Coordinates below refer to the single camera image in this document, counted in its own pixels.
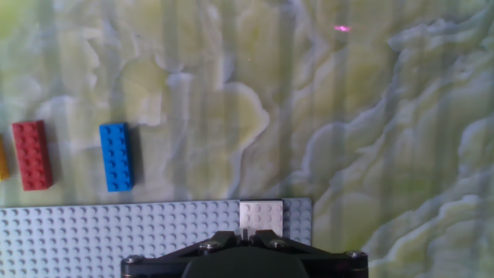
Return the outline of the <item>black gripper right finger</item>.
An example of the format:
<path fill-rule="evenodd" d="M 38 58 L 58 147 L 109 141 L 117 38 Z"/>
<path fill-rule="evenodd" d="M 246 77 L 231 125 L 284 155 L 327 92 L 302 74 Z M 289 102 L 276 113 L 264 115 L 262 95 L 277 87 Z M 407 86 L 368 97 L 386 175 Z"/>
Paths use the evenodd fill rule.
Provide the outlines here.
<path fill-rule="evenodd" d="M 268 259 L 279 258 L 291 277 L 295 277 L 294 270 L 300 270 L 310 278 L 368 278 L 368 255 L 359 250 L 329 253 L 277 236 L 272 230 L 256 231 L 248 236 L 246 245 L 268 251 Z"/>

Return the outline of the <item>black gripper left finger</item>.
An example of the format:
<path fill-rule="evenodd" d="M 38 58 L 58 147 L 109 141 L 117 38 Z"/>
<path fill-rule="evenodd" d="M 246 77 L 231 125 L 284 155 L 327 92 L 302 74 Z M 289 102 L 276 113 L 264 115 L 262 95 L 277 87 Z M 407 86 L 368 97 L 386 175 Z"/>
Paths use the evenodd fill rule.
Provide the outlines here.
<path fill-rule="evenodd" d="M 181 277 L 194 260 L 245 244 L 241 235 L 233 231 L 219 231 L 211 238 L 158 258 L 130 255 L 120 262 L 120 277 Z"/>

